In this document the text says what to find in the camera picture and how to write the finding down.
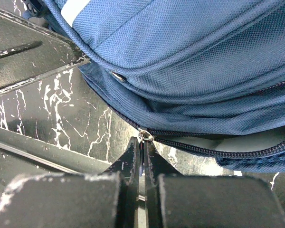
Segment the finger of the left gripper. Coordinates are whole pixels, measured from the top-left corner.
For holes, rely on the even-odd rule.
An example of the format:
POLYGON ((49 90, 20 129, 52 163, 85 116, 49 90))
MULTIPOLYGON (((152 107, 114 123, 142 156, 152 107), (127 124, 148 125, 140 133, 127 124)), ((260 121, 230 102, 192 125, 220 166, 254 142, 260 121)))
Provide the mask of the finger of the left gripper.
POLYGON ((73 41, 0 8, 0 96, 88 62, 73 41))

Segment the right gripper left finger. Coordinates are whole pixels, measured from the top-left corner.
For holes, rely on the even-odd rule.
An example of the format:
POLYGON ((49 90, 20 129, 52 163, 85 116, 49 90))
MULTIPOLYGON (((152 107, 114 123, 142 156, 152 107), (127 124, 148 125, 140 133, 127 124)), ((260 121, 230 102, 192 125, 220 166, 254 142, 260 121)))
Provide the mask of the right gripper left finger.
POLYGON ((0 228, 135 228, 139 166, 132 137, 101 174, 19 175, 1 197, 0 228))

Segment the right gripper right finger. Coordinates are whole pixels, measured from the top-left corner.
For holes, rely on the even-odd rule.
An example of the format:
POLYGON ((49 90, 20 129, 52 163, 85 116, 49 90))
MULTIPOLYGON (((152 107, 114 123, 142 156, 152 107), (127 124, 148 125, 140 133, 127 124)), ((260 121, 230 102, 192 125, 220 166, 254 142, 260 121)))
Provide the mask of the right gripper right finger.
POLYGON ((185 176, 143 145, 145 205, 150 228, 285 228, 267 183, 237 176, 185 176))

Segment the navy blue student backpack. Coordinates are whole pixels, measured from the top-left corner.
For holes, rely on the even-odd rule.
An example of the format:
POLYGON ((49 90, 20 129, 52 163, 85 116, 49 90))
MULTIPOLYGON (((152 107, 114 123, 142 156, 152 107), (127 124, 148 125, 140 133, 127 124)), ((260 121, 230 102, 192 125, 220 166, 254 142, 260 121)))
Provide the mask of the navy blue student backpack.
POLYGON ((285 0, 27 0, 90 59, 87 84, 149 141, 285 172, 285 0))

